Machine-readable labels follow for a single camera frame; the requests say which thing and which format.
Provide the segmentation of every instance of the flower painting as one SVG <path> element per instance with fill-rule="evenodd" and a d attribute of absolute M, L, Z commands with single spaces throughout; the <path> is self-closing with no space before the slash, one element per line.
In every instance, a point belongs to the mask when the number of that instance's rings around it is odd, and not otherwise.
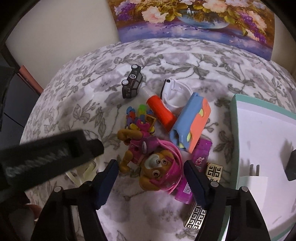
<path fill-rule="evenodd" d="M 184 37 L 270 60 L 274 14 L 259 0 L 108 0 L 122 42 Z"/>

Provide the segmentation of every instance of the bed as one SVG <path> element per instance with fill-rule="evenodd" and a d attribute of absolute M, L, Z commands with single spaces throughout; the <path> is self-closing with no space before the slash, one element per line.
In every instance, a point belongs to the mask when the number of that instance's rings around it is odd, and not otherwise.
<path fill-rule="evenodd" d="M 144 104 L 140 97 L 123 99 L 121 81 L 131 65 L 142 67 L 143 82 L 158 95 L 164 79 L 175 78 L 205 97 L 212 109 L 203 136 L 213 142 L 208 161 L 224 167 L 221 183 L 229 184 L 233 137 L 229 104 L 234 94 L 256 97 L 296 112 L 290 91 L 291 75 L 272 61 L 247 51 L 198 39 L 147 39 L 117 43 L 65 64 L 37 101 L 25 126 L 21 143 L 74 129 L 87 139 L 102 140 L 103 167 L 120 160 L 126 146 L 116 136 L 126 109 Z M 167 134 L 156 126 L 156 135 Z M 99 219 L 108 240 L 193 240 L 197 231 L 183 227 L 184 205 L 164 191 L 141 190 L 137 169 L 119 174 Z M 73 188 L 66 175 L 27 192 L 33 204 L 44 206 L 55 186 Z M 77 208 L 73 219 L 78 240 L 83 240 Z"/>

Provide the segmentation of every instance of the white wall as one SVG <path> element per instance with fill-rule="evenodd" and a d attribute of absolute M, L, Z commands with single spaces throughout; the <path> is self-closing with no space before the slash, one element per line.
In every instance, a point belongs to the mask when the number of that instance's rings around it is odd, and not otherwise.
<path fill-rule="evenodd" d="M 272 60 L 289 72 L 296 68 L 296 44 L 276 18 Z M 107 0 L 41 0 L 17 24 L 7 46 L 45 88 L 69 60 L 118 42 Z"/>
<path fill-rule="evenodd" d="M 296 43 L 277 16 L 275 16 L 274 48 L 271 60 L 285 67 L 290 73 L 295 69 Z"/>

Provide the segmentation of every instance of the toy dog eye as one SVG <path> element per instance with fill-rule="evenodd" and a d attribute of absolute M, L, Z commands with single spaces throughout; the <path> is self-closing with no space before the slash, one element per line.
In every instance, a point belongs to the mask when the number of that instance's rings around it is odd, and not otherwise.
<path fill-rule="evenodd" d="M 152 172 L 152 175 L 153 175 L 153 177 L 159 177 L 159 175 L 160 175 L 160 171 L 158 171 L 158 170 L 155 170 L 155 171 L 153 171 Z"/>
<path fill-rule="evenodd" d="M 168 164 L 168 161 L 167 161 L 166 159 L 162 159 L 162 160 L 161 160 L 161 164 L 162 164 L 162 165 L 167 165 L 167 164 Z"/>

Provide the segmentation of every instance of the toy car wheel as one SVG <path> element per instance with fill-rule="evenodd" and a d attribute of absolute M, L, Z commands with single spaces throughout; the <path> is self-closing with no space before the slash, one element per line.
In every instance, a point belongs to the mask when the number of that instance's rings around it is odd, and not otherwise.
<path fill-rule="evenodd" d="M 128 81 L 128 80 L 123 80 L 123 81 L 121 82 L 121 84 L 122 84 L 123 86 L 127 86 L 127 85 L 129 84 L 129 81 Z"/>

